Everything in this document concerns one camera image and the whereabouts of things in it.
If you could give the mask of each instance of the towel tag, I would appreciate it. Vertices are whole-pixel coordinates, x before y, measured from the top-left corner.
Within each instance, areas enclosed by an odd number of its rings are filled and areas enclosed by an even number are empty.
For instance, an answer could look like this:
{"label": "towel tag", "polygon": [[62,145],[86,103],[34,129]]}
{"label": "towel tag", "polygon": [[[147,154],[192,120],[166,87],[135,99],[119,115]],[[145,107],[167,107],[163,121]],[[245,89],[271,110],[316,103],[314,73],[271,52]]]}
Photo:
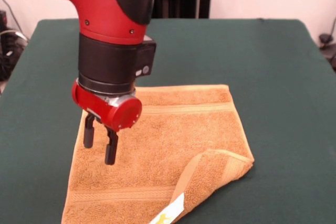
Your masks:
{"label": "towel tag", "polygon": [[163,209],[149,224],[171,224],[184,210],[184,193]]}

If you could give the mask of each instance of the red cylindrical cap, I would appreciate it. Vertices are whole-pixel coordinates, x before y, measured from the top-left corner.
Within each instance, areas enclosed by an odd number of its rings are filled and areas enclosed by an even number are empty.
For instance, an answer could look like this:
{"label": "red cylindrical cap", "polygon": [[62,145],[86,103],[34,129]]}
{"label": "red cylindrical cap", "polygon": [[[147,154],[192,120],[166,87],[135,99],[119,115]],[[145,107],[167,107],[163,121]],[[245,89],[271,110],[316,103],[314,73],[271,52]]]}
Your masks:
{"label": "red cylindrical cap", "polygon": [[111,108],[106,125],[114,131],[131,128],[139,119],[142,112],[142,103],[136,98],[128,98],[117,107]]}

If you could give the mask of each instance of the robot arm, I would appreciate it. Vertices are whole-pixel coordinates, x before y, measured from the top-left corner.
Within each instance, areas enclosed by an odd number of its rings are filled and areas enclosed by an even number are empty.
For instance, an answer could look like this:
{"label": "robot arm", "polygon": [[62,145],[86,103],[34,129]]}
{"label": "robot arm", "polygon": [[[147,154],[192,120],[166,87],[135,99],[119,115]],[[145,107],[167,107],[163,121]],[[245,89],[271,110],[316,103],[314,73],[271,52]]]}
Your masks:
{"label": "robot arm", "polygon": [[110,143],[106,164],[113,164],[116,132],[132,127],[142,111],[134,96],[137,77],[150,75],[156,43],[145,39],[154,0],[70,0],[79,16],[78,79],[72,89],[88,112],[84,146],[93,145],[93,121],[104,124]]}

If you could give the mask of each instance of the green table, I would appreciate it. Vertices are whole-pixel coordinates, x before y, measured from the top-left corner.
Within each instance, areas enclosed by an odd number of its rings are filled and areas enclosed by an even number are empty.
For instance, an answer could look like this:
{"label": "green table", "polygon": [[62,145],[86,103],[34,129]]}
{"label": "green table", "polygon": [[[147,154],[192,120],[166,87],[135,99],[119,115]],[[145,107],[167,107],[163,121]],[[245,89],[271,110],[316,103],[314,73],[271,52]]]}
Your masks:
{"label": "green table", "polygon": [[[255,156],[179,223],[336,223],[336,77],[297,20],[153,20],[139,86],[230,86]],[[78,21],[39,23],[0,99],[0,223],[60,223],[81,111]]]}

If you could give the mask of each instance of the terry cloth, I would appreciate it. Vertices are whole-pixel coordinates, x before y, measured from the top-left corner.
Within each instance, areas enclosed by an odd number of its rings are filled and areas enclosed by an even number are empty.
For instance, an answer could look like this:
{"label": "terry cloth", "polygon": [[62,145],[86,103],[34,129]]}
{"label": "terry cloth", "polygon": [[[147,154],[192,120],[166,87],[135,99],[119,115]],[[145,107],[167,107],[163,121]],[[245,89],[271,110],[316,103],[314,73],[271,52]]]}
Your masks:
{"label": "terry cloth", "polygon": [[226,85],[137,88],[139,121],[119,132],[115,164],[104,163],[106,128],[83,146],[83,112],[63,224],[149,223],[184,193],[182,218],[244,176],[254,157]]}

